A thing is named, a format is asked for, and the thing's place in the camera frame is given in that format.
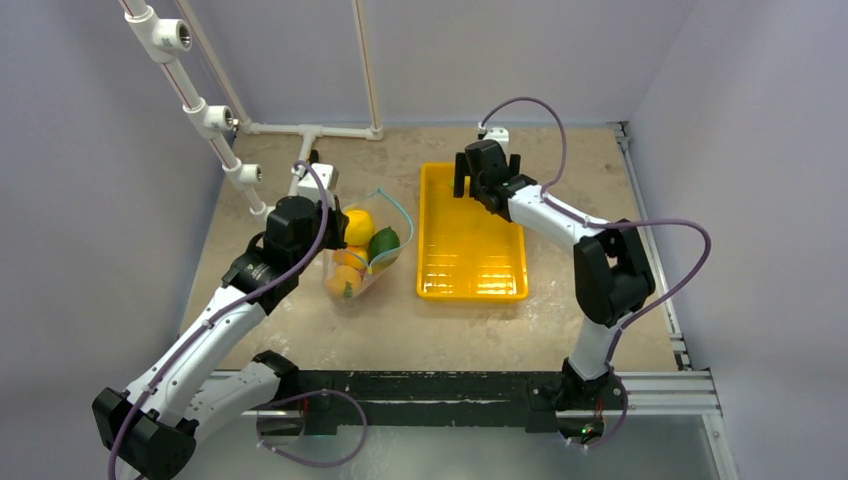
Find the yellow lemon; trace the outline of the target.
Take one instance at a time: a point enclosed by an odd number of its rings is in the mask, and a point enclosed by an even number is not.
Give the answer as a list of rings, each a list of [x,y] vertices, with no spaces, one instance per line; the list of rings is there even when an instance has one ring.
[[[344,235],[345,242],[352,246],[367,246],[376,233],[372,215],[362,209],[349,209],[345,215],[348,219]]]

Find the clear zip top bag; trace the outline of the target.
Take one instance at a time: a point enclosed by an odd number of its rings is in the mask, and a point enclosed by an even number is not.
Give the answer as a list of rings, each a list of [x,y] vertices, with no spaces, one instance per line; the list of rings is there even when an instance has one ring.
[[[323,287],[331,301],[351,302],[398,261],[414,233],[407,210],[382,188],[343,208],[347,246],[322,254]]]

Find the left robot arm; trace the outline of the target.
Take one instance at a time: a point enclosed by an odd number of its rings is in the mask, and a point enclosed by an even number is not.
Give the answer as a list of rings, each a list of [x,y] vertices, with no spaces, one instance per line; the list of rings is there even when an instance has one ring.
[[[105,388],[92,410],[109,451],[107,476],[172,479],[210,433],[242,412],[299,400],[299,369],[266,351],[217,386],[204,383],[240,340],[299,285],[325,249],[345,247],[346,216],[335,195],[280,199],[245,251],[223,275],[206,309],[140,377]]]

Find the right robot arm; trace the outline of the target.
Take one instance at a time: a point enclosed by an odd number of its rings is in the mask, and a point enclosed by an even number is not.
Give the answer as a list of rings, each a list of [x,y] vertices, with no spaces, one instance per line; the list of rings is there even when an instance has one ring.
[[[563,363],[561,392],[569,404],[584,407],[608,380],[621,331],[655,292],[655,279],[639,232],[628,220],[610,223],[587,215],[519,169],[519,156],[506,155],[494,139],[479,139],[455,157],[454,195],[469,195],[489,213],[570,252],[584,319]]]

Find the green avocado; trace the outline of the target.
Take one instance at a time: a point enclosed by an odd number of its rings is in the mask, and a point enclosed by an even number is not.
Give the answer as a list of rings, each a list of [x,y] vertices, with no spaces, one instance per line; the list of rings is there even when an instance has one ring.
[[[392,227],[377,231],[368,244],[369,262],[374,263],[378,256],[399,248],[401,245],[398,233]]]

